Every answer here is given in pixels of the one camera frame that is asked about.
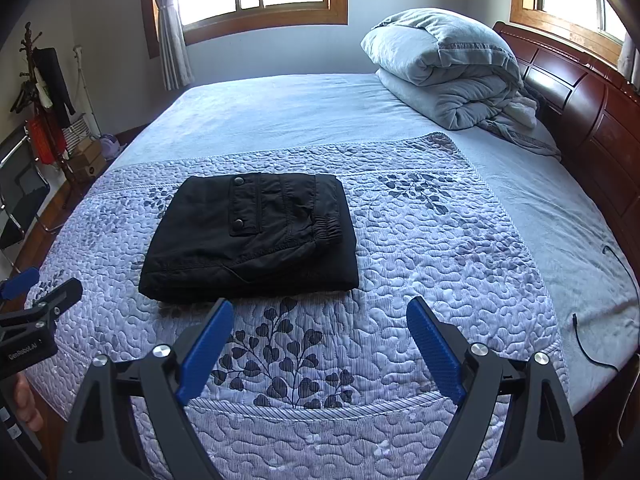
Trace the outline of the left hand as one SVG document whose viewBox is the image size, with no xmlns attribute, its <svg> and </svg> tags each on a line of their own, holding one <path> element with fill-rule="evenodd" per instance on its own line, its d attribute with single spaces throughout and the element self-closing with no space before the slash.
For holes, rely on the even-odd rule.
<svg viewBox="0 0 640 480">
<path fill-rule="evenodd" d="M 32 388 L 23 373 L 15 376 L 14 402 L 16 405 L 16 417 L 33 432 L 42 429 L 44 421 L 37 408 Z"/>
</svg>

